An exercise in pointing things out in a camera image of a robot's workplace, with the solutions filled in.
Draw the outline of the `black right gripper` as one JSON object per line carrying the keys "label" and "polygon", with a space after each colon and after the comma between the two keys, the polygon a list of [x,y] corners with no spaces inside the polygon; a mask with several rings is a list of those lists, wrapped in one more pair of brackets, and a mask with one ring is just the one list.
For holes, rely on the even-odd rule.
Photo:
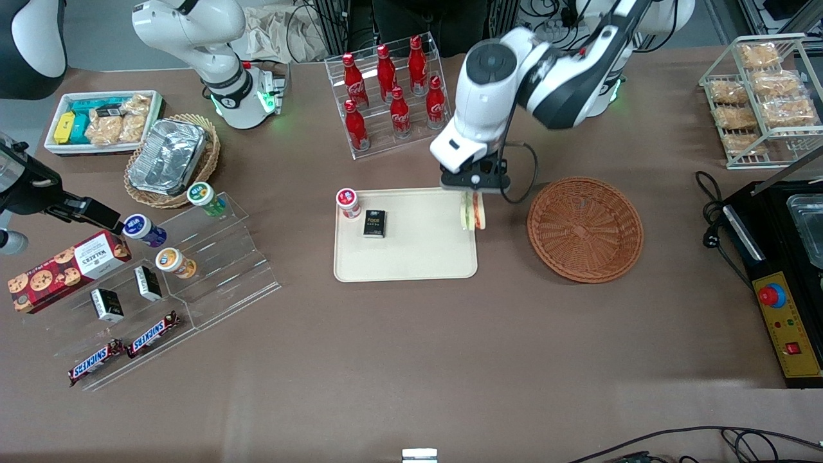
{"label": "black right gripper", "polygon": [[45,213],[62,222],[86,223],[121,234],[120,213],[92,199],[64,195],[62,177],[29,156],[28,144],[2,135],[1,210],[17,215]]}

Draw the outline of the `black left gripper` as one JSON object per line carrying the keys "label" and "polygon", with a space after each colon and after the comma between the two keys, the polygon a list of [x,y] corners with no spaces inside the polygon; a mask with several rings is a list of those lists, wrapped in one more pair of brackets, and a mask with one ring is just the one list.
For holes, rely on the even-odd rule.
{"label": "black left gripper", "polygon": [[440,166],[440,187],[465,192],[508,193],[511,179],[507,175],[507,161],[497,155],[464,162],[456,173]]}

